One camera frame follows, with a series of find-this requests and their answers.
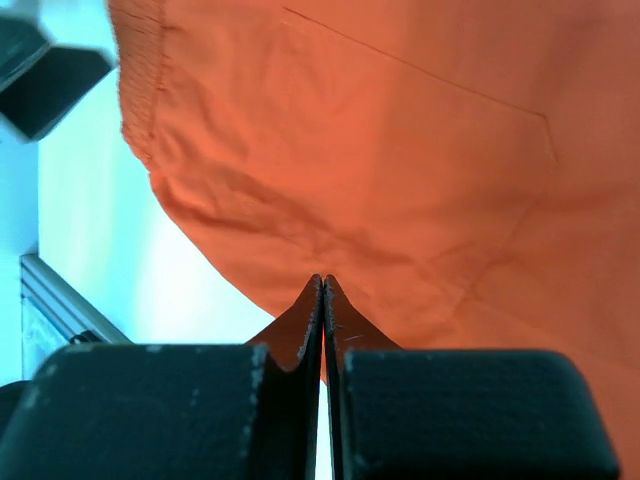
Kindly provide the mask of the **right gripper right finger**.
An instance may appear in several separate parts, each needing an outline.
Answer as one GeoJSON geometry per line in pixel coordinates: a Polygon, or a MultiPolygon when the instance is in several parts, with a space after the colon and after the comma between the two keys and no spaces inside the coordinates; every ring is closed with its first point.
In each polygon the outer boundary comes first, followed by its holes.
{"type": "Polygon", "coordinates": [[[324,282],[337,479],[616,479],[581,372],[549,350],[407,350],[324,282]]]}

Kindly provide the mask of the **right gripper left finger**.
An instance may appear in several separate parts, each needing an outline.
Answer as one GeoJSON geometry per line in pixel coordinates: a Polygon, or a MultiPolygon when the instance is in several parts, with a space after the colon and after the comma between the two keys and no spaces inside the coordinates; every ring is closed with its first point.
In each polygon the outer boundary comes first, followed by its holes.
{"type": "Polygon", "coordinates": [[[51,355],[1,432],[5,479],[311,479],[321,280],[245,344],[51,355]]]}

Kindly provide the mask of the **orange shorts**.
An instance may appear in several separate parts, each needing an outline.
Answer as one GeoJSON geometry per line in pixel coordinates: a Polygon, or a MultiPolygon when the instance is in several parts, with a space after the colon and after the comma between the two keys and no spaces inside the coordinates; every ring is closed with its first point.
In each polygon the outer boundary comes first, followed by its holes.
{"type": "Polygon", "coordinates": [[[256,305],[549,348],[639,475],[635,1],[113,1],[122,132],[256,305]]]}

